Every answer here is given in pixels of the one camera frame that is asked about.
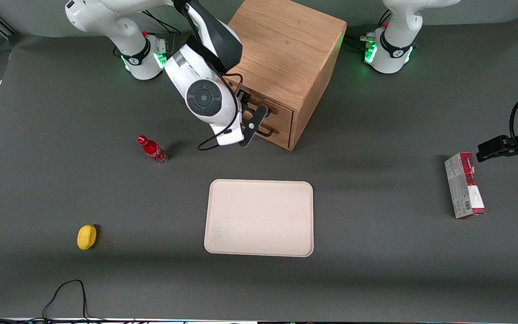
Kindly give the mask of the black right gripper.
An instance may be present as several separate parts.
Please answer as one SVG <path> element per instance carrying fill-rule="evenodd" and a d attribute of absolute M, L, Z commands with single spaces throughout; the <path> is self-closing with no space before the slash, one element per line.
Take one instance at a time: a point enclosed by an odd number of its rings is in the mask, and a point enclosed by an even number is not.
<path fill-rule="evenodd" d="M 260 105 L 260 101 L 244 90 L 237 90 L 236 97 L 238 100 L 238 114 L 241 118 L 253 119 L 255 109 Z"/>

